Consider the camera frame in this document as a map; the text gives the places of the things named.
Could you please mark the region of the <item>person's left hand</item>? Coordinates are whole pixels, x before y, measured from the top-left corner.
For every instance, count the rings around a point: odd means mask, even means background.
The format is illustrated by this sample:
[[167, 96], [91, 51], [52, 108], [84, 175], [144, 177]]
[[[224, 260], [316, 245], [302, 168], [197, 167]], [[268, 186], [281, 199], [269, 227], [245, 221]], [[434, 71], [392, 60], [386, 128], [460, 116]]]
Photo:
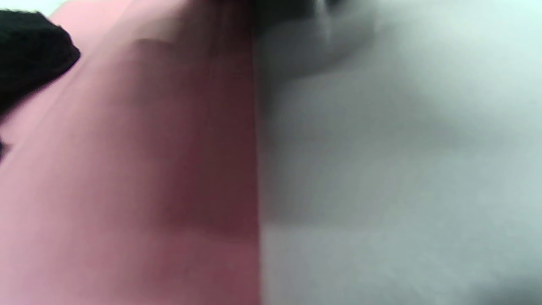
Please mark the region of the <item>person's left hand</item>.
[[40, 12], [1, 10], [1, 114], [64, 75], [80, 57], [70, 34]]

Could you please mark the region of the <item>person's right hand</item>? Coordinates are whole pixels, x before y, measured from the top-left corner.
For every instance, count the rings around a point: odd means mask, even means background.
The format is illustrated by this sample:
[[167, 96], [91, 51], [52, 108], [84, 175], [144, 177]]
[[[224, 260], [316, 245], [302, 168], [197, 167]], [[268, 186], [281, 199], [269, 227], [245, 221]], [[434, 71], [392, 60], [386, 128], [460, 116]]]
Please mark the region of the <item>person's right hand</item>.
[[255, 15], [259, 21], [278, 22], [308, 19], [319, 12], [338, 6], [341, 0], [254, 0]]

